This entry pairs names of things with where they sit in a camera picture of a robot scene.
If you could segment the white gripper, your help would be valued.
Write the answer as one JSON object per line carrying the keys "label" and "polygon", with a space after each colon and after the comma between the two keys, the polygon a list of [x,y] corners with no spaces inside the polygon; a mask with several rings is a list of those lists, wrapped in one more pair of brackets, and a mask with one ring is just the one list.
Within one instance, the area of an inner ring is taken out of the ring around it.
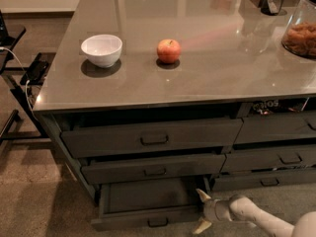
{"label": "white gripper", "polygon": [[209,228],[214,222],[232,220],[227,200],[211,199],[211,196],[201,189],[197,189],[197,193],[203,202],[203,215],[205,218],[201,217],[198,220],[197,227],[193,230],[195,235]]}

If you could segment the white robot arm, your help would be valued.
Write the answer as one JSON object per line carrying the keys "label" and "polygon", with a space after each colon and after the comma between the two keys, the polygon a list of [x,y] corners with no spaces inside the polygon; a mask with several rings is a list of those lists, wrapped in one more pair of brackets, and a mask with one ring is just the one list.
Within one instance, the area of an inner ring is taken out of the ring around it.
{"label": "white robot arm", "polygon": [[200,234],[215,222],[246,222],[261,228],[269,237],[316,237],[316,212],[308,212],[292,225],[257,207],[249,198],[233,196],[214,199],[201,189],[197,193],[203,203],[203,214],[193,231]]}

